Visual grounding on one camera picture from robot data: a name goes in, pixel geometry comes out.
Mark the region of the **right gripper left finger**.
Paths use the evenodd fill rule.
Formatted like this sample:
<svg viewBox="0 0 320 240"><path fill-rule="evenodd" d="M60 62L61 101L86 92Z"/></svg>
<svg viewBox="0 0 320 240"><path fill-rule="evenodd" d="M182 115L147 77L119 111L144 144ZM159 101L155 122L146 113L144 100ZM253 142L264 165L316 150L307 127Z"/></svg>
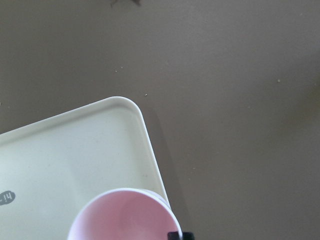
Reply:
<svg viewBox="0 0 320 240"><path fill-rule="evenodd" d="M175 232L169 232L167 234L167 239L168 240L179 240L179 233L177 231Z"/></svg>

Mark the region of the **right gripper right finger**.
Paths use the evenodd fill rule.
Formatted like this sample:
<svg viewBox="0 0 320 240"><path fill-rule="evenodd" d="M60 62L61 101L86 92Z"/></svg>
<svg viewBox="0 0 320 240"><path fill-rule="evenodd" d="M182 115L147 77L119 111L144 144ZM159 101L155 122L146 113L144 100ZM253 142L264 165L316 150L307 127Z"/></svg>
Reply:
<svg viewBox="0 0 320 240"><path fill-rule="evenodd" d="M194 234L192 232L183 232L182 240L194 240Z"/></svg>

